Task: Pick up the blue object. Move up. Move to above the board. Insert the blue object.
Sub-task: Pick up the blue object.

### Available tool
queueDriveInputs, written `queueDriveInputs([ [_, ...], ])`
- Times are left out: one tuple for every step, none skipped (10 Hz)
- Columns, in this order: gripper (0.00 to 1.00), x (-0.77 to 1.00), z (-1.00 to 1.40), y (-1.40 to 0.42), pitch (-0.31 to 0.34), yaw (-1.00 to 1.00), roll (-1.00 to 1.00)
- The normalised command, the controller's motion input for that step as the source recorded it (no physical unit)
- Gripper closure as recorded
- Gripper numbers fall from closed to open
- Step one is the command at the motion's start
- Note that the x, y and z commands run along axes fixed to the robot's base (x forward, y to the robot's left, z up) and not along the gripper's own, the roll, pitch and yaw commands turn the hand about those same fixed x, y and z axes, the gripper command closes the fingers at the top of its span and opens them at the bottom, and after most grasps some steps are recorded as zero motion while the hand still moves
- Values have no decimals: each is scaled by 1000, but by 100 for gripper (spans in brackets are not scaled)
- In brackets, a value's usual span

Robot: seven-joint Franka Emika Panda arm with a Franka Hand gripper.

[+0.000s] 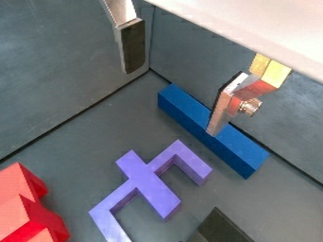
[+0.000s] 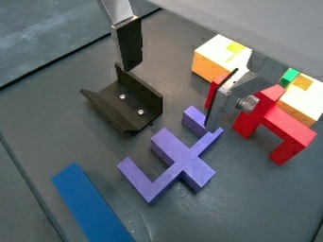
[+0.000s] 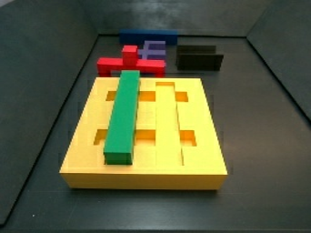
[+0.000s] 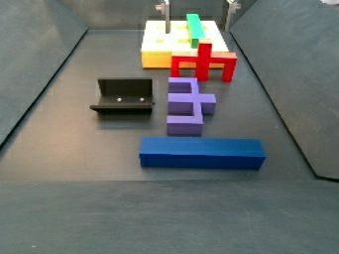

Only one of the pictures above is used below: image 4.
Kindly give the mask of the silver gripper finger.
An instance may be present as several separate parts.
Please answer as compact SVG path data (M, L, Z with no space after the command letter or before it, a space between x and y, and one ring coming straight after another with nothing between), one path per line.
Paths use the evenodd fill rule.
M242 3L239 0L227 0L227 21L226 21L226 30L231 28L232 16L242 9Z
M166 22L166 33L171 33L171 3L170 0L159 0L159 3L155 5L155 10L162 13L164 16Z

